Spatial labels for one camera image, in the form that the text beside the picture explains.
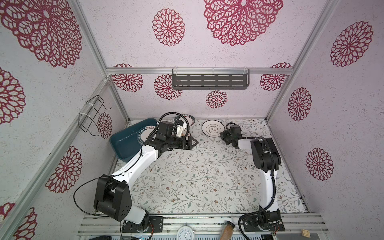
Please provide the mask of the small clover plate green rim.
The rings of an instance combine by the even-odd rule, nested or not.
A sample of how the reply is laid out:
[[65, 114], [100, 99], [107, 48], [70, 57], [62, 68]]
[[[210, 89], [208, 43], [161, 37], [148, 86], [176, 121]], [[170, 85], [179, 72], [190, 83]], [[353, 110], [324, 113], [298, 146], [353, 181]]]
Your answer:
[[210, 138], [218, 138], [225, 130], [225, 126], [217, 120], [208, 120], [202, 124], [202, 132]]

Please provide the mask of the small red-ring green plate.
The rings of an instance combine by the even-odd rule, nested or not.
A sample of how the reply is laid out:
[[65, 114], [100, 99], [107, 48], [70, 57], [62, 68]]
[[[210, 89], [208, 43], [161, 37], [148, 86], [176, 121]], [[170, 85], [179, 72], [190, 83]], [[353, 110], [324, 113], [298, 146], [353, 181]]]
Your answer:
[[[183, 114], [183, 116], [187, 119], [188, 123], [189, 123], [189, 126], [193, 126], [196, 122], [196, 119], [191, 116], [191, 115], [188, 115], [188, 114]], [[177, 124], [179, 120], [182, 120], [183, 121], [183, 118], [181, 118], [180, 116], [176, 116], [174, 118], [174, 124]]]

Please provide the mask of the green rim text plate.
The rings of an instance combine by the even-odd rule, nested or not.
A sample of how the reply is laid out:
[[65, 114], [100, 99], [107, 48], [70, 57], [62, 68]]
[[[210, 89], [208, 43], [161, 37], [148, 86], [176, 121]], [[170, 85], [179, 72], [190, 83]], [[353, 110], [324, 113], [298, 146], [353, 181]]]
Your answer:
[[145, 126], [141, 128], [137, 133], [137, 140], [143, 146], [150, 133], [155, 129], [156, 126]]

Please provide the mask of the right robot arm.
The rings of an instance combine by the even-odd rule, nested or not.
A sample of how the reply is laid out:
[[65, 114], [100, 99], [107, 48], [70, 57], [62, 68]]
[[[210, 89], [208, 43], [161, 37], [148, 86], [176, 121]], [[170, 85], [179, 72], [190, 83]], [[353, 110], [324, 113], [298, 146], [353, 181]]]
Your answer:
[[267, 226], [280, 221], [281, 212], [276, 200], [276, 176], [281, 164], [281, 157], [272, 138], [244, 137], [241, 127], [232, 122], [226, 125], [226, 129], [220, 133], [220, 137], [226, 145], [252, 152], [254, 165], [260, 171], [262, 193], [264, 194], [259, 204], [259, 210], [253, 213], [257, 216], [260, 228], [266, 229]]

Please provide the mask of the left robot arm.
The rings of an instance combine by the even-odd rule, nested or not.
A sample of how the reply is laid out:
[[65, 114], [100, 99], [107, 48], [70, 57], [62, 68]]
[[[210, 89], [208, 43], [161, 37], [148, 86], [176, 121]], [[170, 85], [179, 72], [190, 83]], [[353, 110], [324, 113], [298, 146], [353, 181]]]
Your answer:
[[94, 209], [118, 222], [130, 222], [146, 228], [149, 212], [133, 205], [130, 188], [163, 153], [174, 149], [193, 149], [198, 141], [189, 132], [187, 120], [179, 120], [176, 124], [158, 122], [131, 160], [111, 176], [102, 175], [98, 179]]

